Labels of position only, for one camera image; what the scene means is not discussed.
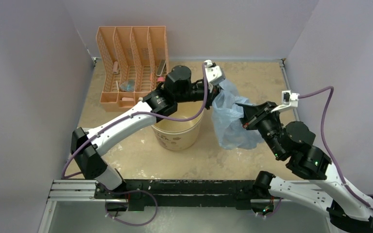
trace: orange organizer rack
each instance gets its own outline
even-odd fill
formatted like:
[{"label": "orange organizer rack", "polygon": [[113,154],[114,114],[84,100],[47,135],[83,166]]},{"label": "orange organizer rack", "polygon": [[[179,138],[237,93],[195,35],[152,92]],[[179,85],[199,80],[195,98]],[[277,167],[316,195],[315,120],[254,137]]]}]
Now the orange organizer rack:
[{"label": "orange organizer rack", "polygon": [[[133,107],[155,89],[160,61],[169,67],[165,26],[99,27],[96,40],[106,72],[100,102],[107,112]],[[128,82],[133,91],[120,88]]]}]

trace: beige bucket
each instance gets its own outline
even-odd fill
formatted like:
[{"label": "beige bucket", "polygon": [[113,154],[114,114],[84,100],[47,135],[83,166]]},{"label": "beige bucket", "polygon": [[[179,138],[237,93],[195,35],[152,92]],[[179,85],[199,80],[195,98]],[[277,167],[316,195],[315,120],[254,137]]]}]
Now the beige bucket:
[{"label": "beige bucket", "polygon": [[[202,101],[179,103],[178,110],[171,117],[179,119],[192,117],[201,106]],[[162,120],[152,125],[152,129],[161,146],[169,150],[183,150],[192,146],[197,140],[202,116],[203,111],[197,118],[186,122]]]}]

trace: blue plastic bag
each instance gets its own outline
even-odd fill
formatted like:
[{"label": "blue plastic bag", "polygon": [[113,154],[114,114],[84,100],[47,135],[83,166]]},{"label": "blue plastic bag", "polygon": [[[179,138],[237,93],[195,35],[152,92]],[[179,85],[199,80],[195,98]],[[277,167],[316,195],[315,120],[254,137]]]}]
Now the blue plastic bag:
[{"label": "blue plastic bag", "polygon": [[219,145],[227,150],[255,148],[263,139],[257,130],[242,127],[239,119],[244,117],[244,110],[235,104],[250,104],[249,99],[240,96],[235,85],[228,80],[222,81],[220,86],[222,90],[212,102],[212,122]]}]

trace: white wall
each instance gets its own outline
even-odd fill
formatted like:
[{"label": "white wall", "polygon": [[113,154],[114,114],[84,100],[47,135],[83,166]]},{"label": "white wall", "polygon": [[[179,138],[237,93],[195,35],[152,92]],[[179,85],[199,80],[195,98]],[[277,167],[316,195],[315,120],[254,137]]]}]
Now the white wall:
[{"label": "white wall", "polygon": [[99,26],[167,26],[170,59],[287,57],[318,0],[64,0],[93,56]]},{"label": "white wall", "polygon": [[0,233],[37,232],[91,72],[61,0],[0,0]]},{"label": "white wall", "polygon": [[[373,1],[321,0],[286,61],[291,88],[335,87],[325,133],[345,176],[373,193]],[[302,100],[300,119],[317,133],[328,93]]]}]

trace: beige tabletop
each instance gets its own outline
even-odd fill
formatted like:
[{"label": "beige tabletop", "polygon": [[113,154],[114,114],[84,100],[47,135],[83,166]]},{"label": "beige tabletop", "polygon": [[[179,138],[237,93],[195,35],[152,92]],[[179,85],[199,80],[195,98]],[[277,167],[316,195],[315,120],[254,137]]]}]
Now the beige tabletop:
[{"label": "beige tabletop", "polygon": [[[202,62],[171,62],[170,67],[184,65],[191,69],[192,80],[202,78]],[[251,103],[273,101],[280,103],[285,82],[278,63],[217,62],[225,76],[233,82],[242,96]],[[105,81],[102,61],[95,67],[89,92],[85,100],[79,126],[95,128],[122,113],[107,113],[100,104]],[[159,145],[152,128],[144,128],[114,146],[103,159],[120,171],[127,179],[255,179],[265,170],[286,180],[299,180],[285,167],[286,162],[276,161],[265,142],[255,149],[224,150],[218,145],[211,121],[212,110],[205,110],[198,140],[182,151],[167,150]],[[281,114],[281,122],[294,121],[292,111]],[[75,162],[67,174],[79,171]]]}]

